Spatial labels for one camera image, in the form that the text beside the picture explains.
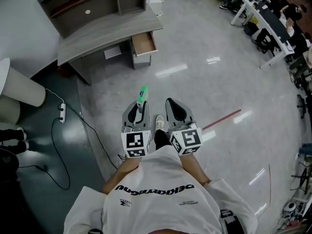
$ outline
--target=glossy floor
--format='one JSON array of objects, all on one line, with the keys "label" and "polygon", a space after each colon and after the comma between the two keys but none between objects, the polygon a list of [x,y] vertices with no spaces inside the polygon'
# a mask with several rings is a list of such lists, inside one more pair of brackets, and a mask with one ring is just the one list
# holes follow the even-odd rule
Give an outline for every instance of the glossy floor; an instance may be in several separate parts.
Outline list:
[{"label": "glossy floor", "polygon": [[[257,51],[239,26],[242,19],[231,26],[233,14],[220,4],[165,0],[164,29],[154,32],[159,52],[149,68],[134,71],[127,59],[92,67],[94,122],[118,164],[121,116],[142,85],[149,86],[151,119],[165,114],[169,97],[191,107],[201,128],[241,109],[203,132],[206,141],[196,155],[211,179],[224,178],[250,204],[258,233],[269,233],[292,195],[295,157],[311,138],[310,124],[300,119],[299,92],[285,62],[260,70],[270,54]],[[114,172],[103,169],[106,179]]]}]

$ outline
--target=wooden desk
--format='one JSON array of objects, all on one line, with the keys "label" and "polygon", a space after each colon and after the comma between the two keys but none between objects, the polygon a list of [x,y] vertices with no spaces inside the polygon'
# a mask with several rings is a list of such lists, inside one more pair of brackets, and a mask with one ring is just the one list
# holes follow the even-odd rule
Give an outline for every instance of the wooden desk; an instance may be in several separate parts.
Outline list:
[{"label": "wooden desk", "polygon": [[78,29],[69,37],[59,39],[58,66],[70,63],[87,82],[89,74],[80,61],[82,57],[98,50],[128,41],[132,36],[162,29],[158,17],[147,5],[143,12],[120,16],[111,14]]}]

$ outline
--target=drawer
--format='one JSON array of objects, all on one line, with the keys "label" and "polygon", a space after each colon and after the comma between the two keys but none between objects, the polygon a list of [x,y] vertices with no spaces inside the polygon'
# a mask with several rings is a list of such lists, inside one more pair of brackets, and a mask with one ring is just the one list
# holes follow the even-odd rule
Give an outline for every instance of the drawer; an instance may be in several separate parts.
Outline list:
[{"label": "drawer", "polygon": [[152,32],[133,36],[131,40],[136,57],[158,51]]}]

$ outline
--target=white desk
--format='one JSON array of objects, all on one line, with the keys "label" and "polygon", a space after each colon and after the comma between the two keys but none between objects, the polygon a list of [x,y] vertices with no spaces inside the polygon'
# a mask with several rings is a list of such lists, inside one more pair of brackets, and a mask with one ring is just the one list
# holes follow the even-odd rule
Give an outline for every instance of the white desk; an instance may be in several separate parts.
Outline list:
[{"label": "white desk", "polygon": [[291,47],[291,45],[288,43],[288,41],[286,43],[282,43],[281,40],[279,39],[279,37],[277,36],[277,34],[274,32],[274,30],[270,27],[270,25],[264,20],[264,18],[260,15],[259,11],[257,11],[253,5],[253,2],[250,2],[249,0],[242,0],[244,2],[244,4],[241,6],[240,10],[238,11],[238,13],[235,15],[235,17],[233,18],[233,20],[231,21],[231,25],[234,25],[236,20],[240,17],[240,15],[243,13],[243,11],[245,10],[245,8],[248,6],[251,10],[251,14],[249,14],[248,17],[252,17],[255,16],[259,23],[261,23],[267,30],[268,32],[274,37],[274,39],[276,40],[277,44],[279,45],[281,52],[277,53],[275,55],[275,57],[273,57],[272,59],[270,59],[269,61],[267,61],[266,63],[262,64],[260,66],[260,68],[264,68],[267,66],[271,66],[274,63],[278,62],[279,60],[283,59],[284,57],[286,57],[287,55],[291,55],[294,54],[293,48]]}]

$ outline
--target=office desk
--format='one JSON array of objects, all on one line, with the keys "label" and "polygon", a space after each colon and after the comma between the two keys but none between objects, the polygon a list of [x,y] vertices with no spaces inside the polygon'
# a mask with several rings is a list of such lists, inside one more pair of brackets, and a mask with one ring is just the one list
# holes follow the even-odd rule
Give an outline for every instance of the office desk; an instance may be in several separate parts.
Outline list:
[{"label": "office desk", "polygon": [[58,66],[70,63],[81,77],[91,84],[89,73],[82,58],[101,49],[130,41],[131,37],[150,33],[163,26],[147,5],[146,10],[126,15],[111,14],[78,29],[69,37],[60,38],[58,44]]},{"label": "office desk", "polygon": [[243,13],[243,11],[245,10],[245,8],[248,6],[251,10],[251,14],[248,17],[252,17],[255,16],[258,21],[268,30],[268,32],[274,37],[274,39],[276,40],[277,44],[279,45],[281,52],[279,52],[278,54],[275,55],[275,57],[273,57],[272,59],[270,59],[269,61],[267,61],[266,63],[262,64],[260,66],[260,68],[264,68],[267,67],[269,65],[273,65],[274,63],[278,62],[279,60],[283,59],[284,57],[286,57],[287,55],[292,55],[294,54],[294,50],[291,47],[291,45],[287,42],[282,43],[281,40],[279,39],[279,37],[277,36],[277,34],[275,33],[275,31],[270,27],[270,25],[264,20],[264,18],[260,15],[259,11],[256,10],[255,8],[253,8],[254,3],[250,2],[249,0],[242,0],[244,2],[244,4],[241,6],[240,10],[238,11],[238,13],[235,15],[235,17],[233,18],[233,20],[231,21],[231,25],[234,25],[236,20],[240,17],[240,15]]}]

